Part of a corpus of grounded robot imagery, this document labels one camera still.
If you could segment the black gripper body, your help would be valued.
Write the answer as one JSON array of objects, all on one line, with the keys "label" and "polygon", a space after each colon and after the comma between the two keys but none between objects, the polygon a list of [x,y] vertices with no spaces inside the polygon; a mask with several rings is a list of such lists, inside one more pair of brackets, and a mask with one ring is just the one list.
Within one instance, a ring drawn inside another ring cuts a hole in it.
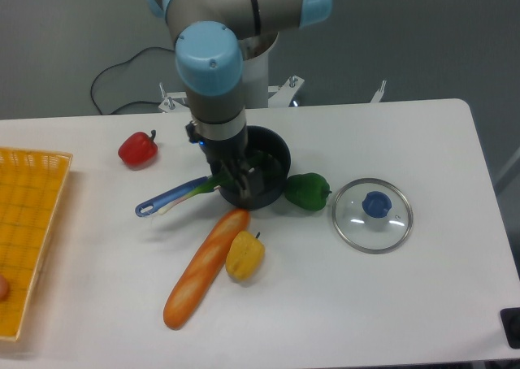
[{"label": "black gripper body", "polygon": [[234,123],[206,124],[192,119],[185,127],[188,140],[199,145],[213,174],[224,169],[234,173],[245,163],[247,125],[244,120]]}]

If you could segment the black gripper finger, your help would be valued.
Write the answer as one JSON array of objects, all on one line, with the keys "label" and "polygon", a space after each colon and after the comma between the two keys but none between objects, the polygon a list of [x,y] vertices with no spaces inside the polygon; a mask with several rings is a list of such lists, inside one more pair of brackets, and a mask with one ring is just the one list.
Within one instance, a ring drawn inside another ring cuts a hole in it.
[{"label": "black gripper finger", "polygon": [[240,206],[256,206],[264,190],[262,169],[242,163],[239,170]]},{"label": "black gripper finger", "polygon": [[236,160],[223,160],[220,168],[220,186],[225,189],[234,189],[236,187],[236,175],[238,166]]}]

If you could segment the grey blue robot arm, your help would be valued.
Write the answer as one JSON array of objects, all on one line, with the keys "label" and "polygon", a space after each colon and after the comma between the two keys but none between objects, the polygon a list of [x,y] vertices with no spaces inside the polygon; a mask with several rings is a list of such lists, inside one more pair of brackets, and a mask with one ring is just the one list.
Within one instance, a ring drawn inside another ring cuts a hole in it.
[{"label": "grey blue robot arm", "polygon": [[175,65],[192,119],[188,138],[212,172],[231,182],[221,189],[232,205],[258,209],[282,192],[285,176],[265,180],[247,153],[256,129],[246,123],[243,40],[324,21],[332,0],[146,0],[165,19]]}]

